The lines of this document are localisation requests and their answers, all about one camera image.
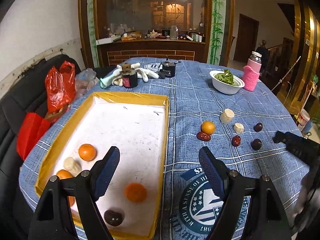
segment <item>table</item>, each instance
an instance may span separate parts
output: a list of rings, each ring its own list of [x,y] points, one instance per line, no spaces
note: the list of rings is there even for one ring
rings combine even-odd
[[[130,63],[141,65],[160,62],[162,59],[137,57]],[[308,172],[308,166],[285,150],[283,143],[274,144],[276,131],[291,131],[301,135],[294,121],[274,94],[258,82],[253,92],[240,89],[235,95],[218,92],[211,82],[209,72],[224,67],[182,60],[177,64],[176,76],[165,80],[139,80],[133,89],[110,87],[108,91],[132,91],[167,95],[170,100],[169,134],[164,166],[164,185],[158,230],[154,239],[205,239],[219,214],[222,202],[213,194],[207,178],[198,161],[199,149],[208,146],[217,159],[230,169],[247,177],[259,178],[267,174],[272,179],[287,215],[292,213],[300,191],[300,181]],[[242,72],[230,69],[238,76]],[[93,91],[102,91],[95,86]],[[78,109],[87,96],[72,103],[71,109],[63,115],[40,139],[20,171],[20,189],[34,210],[39,197],[34,190],[39,167],[44,155],[70,116]],[[222,124],[219,116],[225,108],[235,112],[230,124]],[[196,134],[201,123],[213,121],[216,131],[209,142],[199,141]],[[232,126],[239,122],[244,125],[241,145],[231,145],[236,133]],[[253,126],[261,122],[259,133]],[[254,151],[250,142],[259,138],[262,148]],[[234,240],[241,237],[246,219],[249,199],[244,199]],[[77,228],[80,239],[86,239],[84,230]]]

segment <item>red paper bag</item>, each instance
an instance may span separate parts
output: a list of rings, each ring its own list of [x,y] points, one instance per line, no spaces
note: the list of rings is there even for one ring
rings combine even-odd
[[[54,113],[73,101],[76,96],[75,65],[65,61],[60,72],[53,67],[45,78],[48,112]]]
[[[50,122],[36,113],[27,113],[19,130],[17,152],[24,161],[32,148],[50,128]]]

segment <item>leafy greens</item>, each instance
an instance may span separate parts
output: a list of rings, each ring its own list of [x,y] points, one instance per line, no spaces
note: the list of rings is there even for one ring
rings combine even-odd
[[[233,75],[227,69],[224,70],[224,73],[216,74],[215,78],[218,79],[219,81],[226,83],[226,84],[235,86],[235,83],[233,82]]]

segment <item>wooden banister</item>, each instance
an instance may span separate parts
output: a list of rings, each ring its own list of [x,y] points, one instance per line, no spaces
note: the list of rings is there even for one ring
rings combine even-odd
[[[280,44],[280,45],[276,45],[276,46],[270,47],[270,48],[268,48],[268,51],[271,51],[271,50],[274,50],[274,49],[281,48],[282,46],[283,46],[283,44]]]

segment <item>clear plastic bag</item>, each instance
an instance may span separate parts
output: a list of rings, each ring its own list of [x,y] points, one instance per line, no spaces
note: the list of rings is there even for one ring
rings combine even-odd
[[[85,95],[98,82],[96,76],[97,73],[92,68],[87,68],[76,76],[75,99]]]

